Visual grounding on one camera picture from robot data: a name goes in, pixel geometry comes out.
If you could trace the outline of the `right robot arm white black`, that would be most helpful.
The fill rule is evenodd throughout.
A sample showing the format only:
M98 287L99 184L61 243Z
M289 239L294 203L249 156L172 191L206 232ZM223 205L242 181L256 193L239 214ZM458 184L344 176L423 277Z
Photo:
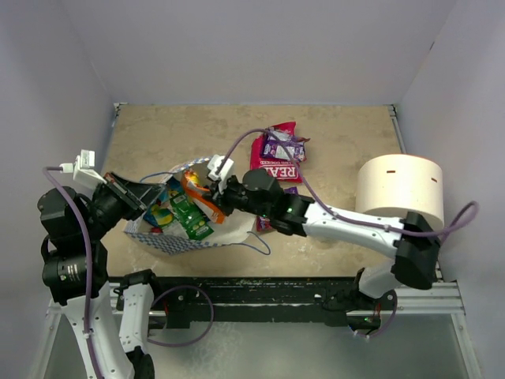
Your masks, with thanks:
M330 296L337 310L371 310L402 285L432 288L440 240L419 213L376 217L344 211L315 197L285 192L264 169L247 171L242 179L212 169L208 178L210 192L205 197L227 216L240 210L267 218L284 235L348 242L388 257L384 265L360 269L351 288Z

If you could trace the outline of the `blue colourful snack bag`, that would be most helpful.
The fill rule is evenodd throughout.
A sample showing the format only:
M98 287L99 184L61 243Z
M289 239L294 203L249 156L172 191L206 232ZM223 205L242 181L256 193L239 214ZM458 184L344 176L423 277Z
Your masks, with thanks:
M152 227L164 230L179 225L179 221L171 210L169 190L165 189L143 216L143 220Z

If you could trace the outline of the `red Real chips bag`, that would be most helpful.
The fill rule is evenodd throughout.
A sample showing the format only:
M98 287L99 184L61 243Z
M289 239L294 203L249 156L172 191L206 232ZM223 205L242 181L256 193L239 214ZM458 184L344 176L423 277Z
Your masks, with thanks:
M249 169L264 168L270 176L282 182L302 183L301 176L295 166L285 159L264 158L261 156L264 150L265 135L259 135L252 142L249 160Z

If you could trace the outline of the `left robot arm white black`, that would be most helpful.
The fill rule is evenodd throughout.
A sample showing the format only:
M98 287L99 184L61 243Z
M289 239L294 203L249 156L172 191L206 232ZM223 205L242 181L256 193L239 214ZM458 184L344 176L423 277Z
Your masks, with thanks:
M116 325L102 239L120 220L141 217L164 186L108 172L86 197L62 186L52 176L55 170L43 169L54 187L37 203L47 232L41 245L43 283L72 327L89 378L153 378L148 314L159 306L163 292L150 269L126 275L120 287L126 304Z

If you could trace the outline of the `purple chocolate snack packet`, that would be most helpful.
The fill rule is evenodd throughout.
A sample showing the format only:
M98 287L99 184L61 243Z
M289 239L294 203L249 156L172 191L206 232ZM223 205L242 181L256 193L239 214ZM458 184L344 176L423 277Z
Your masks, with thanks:
M306 161L305 143L310 141L309 138L276 128L270 128L270 131L264 136L263 147L260 150L262 158L290 161L291 156L298 163Z

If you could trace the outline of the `green snack pack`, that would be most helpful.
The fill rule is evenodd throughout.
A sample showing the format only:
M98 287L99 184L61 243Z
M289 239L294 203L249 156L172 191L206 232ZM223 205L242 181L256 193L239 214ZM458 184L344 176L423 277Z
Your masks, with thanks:
M190 240L201 241L214 233L202 211L184 193L173 195L170 207Z

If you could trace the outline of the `orange snack box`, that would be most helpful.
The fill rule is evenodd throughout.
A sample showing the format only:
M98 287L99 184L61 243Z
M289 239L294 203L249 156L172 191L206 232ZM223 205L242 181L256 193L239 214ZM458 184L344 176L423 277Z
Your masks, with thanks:
M192 170L185 170L181 177L181 185L186 195L191 198L193 203L206 215L213 223L223 224L226 216L218 209L216 205L211 203L206 196L210 195L209 188L200 184L198 174Z

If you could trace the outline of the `blue checkered paper bag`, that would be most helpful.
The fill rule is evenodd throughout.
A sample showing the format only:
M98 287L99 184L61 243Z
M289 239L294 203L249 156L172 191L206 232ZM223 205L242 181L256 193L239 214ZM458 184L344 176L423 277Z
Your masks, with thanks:
M181 177L184 171L194 170L199 176L200 184L204 186L207 183L205 175L210 159L209 156L197 158L172 167L168 171L163 171L159 174L161 177L160 183L166 186L166 190L169 190L170 197L178 193L186 195L181 185ZM190 240L181 224L164 229L163 234L151 233L152 226L143 220L145 213L146 211L142 216L129 221L123 232L142 246L158 250L170 256L204 248L244 245L249 236L256 234L253 231L256 217L241 211L226 216L223 224L213 223L204 215L214 233L201 241Z

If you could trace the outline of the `purple Fox's candy bag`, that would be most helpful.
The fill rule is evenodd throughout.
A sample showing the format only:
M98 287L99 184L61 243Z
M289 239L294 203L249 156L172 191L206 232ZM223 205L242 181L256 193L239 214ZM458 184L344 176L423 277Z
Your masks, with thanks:
M298 190L296 186L288 187L284 189L285 193L288 194L298 194ZM264 216L257 216L256 218L256 231L257 232L267 232L272 231L273 228L270 225L270 220Z

